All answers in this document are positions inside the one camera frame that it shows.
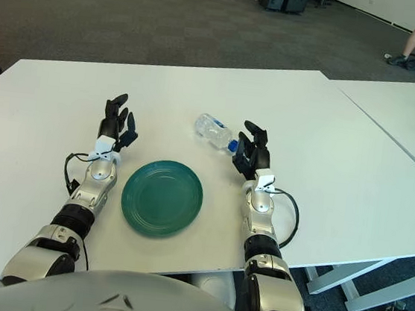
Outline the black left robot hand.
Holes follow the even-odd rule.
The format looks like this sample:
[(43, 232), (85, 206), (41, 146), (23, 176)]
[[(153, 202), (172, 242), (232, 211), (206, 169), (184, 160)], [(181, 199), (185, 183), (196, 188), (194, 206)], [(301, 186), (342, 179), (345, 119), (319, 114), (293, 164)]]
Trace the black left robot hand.
[(89, 160), (108, 160), (119, 164), (120, 151), (138, 138), (133, 113), (127, 107), (120, 110), (127, 99), (128, 94), (124, 93), (107, 100), (105, 117), (99, 125), (95, 149), (87, 157)]

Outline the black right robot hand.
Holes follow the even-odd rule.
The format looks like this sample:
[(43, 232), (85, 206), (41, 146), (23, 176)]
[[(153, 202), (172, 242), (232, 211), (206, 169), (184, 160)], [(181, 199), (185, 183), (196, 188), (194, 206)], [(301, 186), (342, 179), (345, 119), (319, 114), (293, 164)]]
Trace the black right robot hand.
[(238, 133), (238, 148), (232, 157), (232, 164), (237, 171), (242, 174), (246, 181), (247, 192), (264, 190), (274, 181), (269, 181), (263, 187), (256, 185), (256, 172), (262, 169), (270, 168), (270, 152), (267, 149), (267, 131), (261, 129), (258, 125), (249, 120), (244, 122), (245, 128), (253, 135), (250, 140), (244, 132)]

